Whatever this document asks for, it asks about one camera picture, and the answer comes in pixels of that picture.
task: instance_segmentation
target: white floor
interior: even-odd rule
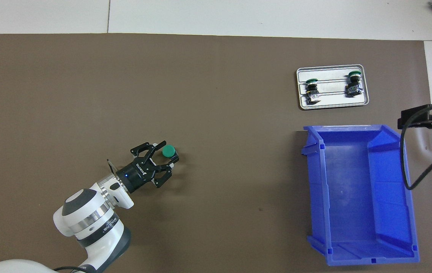
[[[429,0],[0,0],[0,33],[106,32],[424,40],[432,102]]]

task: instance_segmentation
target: metal tray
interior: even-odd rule
[[[361,72],[361,83],[363,85],[362,95],[348,98],[345,95],[349,81],[347,76],[351,71]],[[316,104],[306,103],[306,80],[316,78],[317,88],[320,93],[320,102]],[[297,85],[300,107],[304,110],[357,107],[369,103],[369,94],[366,86],[364,68],[360,64],[348,64],[343,66],[328,67],[302,67],[297,70]]]

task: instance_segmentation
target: silver metal ring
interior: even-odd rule
[[[106,203],[103,203],[100,207],[98,207],[93,213],[89,214],[86,218],[79,221],[77,224],[74,224],[69,227],[72,232],[77,233],[81,230],[84,230],[88,226],[92,225],[96,220],[100,219],[105,213],[110,209]]]

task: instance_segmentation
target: brown mat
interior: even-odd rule
[[[302,111],[299,67],[362,64],[370,103]],[[106,272],[432,272],[432,173],[413,192],[422,262],[328,267],[311,249],[307,125],[387,124],[429,102],[421,41],[176,35],[0,35],[0,260],[77,266],[52,214],[167,140],[162,188],[117,209],[131,247]],[[410,130],[413,177],[431,130]]]

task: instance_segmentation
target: blue plastic container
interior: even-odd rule
[[[384,125],[304,129],[312,247],[328,265],[419,262],[412,193],[400,171],[400,136]]]

